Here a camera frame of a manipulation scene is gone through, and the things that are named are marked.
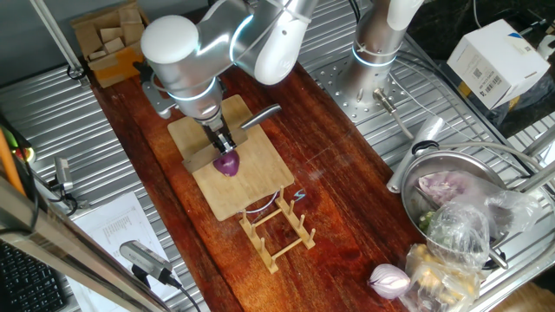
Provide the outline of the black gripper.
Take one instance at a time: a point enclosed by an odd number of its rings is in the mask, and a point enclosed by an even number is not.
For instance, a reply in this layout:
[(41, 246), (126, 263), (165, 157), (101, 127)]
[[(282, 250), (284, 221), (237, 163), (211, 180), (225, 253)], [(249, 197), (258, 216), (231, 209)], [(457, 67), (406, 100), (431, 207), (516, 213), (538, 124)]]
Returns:
[(222, 154), (230, 153), (235, 149), (236, 144), (232, 139), (231, 132), (225, 119), (204, 121), (202, 127), (212, 145), (220, 149)]

